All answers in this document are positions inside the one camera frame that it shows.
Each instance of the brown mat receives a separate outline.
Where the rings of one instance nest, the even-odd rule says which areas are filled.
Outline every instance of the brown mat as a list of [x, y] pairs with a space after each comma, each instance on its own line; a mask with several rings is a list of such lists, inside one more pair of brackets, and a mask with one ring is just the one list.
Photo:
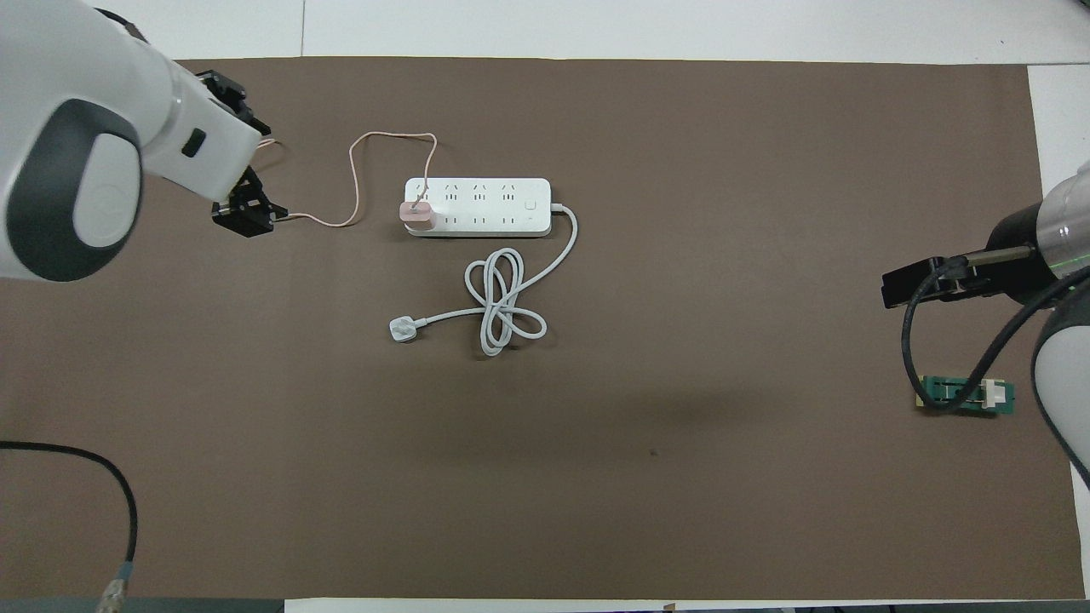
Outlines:
[[[348, 144], [439, 134], [436, 176], [545, 177], [579, 215], [486, 360], [464, 265], [514, 244], [396, 221], [423, 143], [372, 142], [364, 223], [242, 239], [159, 180], [74, 285], [2, 281], [5, 437], [96, 449], [141, 510], [133, 592], [207, 597], [1077, 598], [1065, 458], [1032, 401], [1042, 316], [993, 373], [1013, 417], [912, 407], [880, 276], [983, 245], [1040, 199], [1026, 71], [659, 61], [193, 62], [288, 143], [289, 208], [343, 218]], [[968, 372], [1015, 304], [928, 305], [921, 372]], [[0, 455], [0, 597], [101, 589], [120, 494]]]

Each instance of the pink plug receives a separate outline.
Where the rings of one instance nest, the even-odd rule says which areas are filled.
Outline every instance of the pink plug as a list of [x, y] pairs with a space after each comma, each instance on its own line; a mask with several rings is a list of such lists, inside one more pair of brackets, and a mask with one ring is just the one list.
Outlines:
[[402, 202], [399, 213], [404, 225], [413, 230], [431, 230], [435, 227], [435, 221], [432, 219], [432, 205], [424, 201]]

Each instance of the coiled white cable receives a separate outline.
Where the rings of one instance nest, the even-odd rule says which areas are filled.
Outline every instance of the coiled white cable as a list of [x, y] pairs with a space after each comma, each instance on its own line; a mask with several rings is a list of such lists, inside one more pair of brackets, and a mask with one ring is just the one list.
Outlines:
[[[554, 204], [552, 206], [553, 213], [562, 213], [571, 219], [571, 238], [568, 239], [568, 244], [565, 245], [564, 250], [552, 264], [546, 266], [542, 272], [537, 273], [533, 277], [523, 280], [525, 275], [525, 265], [522, 262], [522, 254], [517, 250], [509, 247], [504, 249], [497, 249], [492, 252], [485, 260], [477, 260], [471, 262], [469, 266], [465, 267], [465, 288], [470, 291], [470, 295], [474, 300], [477, 301], [481, 306], [475, 309], [462, 309], [459, 311], [450, 311], [448, 313], [443, 313], [439, 315], [433, 315], [431, 317], [422, 317], [414, 320], [408, 315], [403, 317], [398, 317], [390, 322], [390, 335], [398, 342], [404, 342], [415, 338], [416, 330], [428, 324], [434, 324], [435, 322], [441, 322], [443, 320], [449, 320], [451, 317], [460, 317], [462, 315], [481, 315], [481, 350], [484, 351], [486, 356], [498, 356], [500, 351], [511, 341], [512, 335], [519, 335], [522, 338], [541, 338], [545, 336], [548, 332], [548, 324], [545, 322], [545, 317], [542, 317], [538, 313], [531, 311], [530, 309], [523, 309], [522, 306], [516, 306], [516, 301], [519, 299], [519, 295], [523, 290], [534, 285], [535, 283], [542, 280], [545, 275], [552, 273], [564, 259], [568, 256], [571, 252], [571, 248], [576, 245], [576, 237], [579, 236], [579, 221], [576, 219], [576, 214], [571, 212], [570, 208], [562, 204]], [[510, 283], [504, 277], [504, 274], [499, 269], [499, 264], [501, 261], [506, 260], [511, 267], [511, 279]], [[476, 288], [473, 287], [473, 273], [481, 268], [482, 275], [482, 286], [484, 288], [484, 295], [477, 292]], [[528, 330], [514, 321], [514, 315], [522, 315], [537, 322], [537, 330]], [[497, 336], [494, 328], [496, 324], [499, 324], [499, 335]]]

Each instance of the white floor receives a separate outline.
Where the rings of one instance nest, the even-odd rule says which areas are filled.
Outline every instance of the white floor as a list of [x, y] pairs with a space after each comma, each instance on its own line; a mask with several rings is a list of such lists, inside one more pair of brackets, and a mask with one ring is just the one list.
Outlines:
[[[1090, 9], [1076, 0], [98, 0], [95, 5], [136, 23], [174, 59], [434, 56], [1029, 64], [1042, 190], [1090, 159]], [[1074, 470], [1071, 476], [1090, 592], [1090, 493]], [[288, 611], [400, 612], [421, 604], [299, 601]], [[483, 609], [481, 601], [436, 601], [427, 608], [529, 613], [667, 603], [493, 604]]]

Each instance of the power outlet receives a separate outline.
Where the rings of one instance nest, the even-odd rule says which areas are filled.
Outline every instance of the power outlet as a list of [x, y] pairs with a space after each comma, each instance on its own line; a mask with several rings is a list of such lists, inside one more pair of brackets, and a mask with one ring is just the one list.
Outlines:
[[[405, 202], [413, 202], [424, 179], [405, 181]], [[553, 188], [545, 179], [428, 178], [424, 201], [432, 205], [435, 227], [414, 237], [544, 237], [553, 224]]]

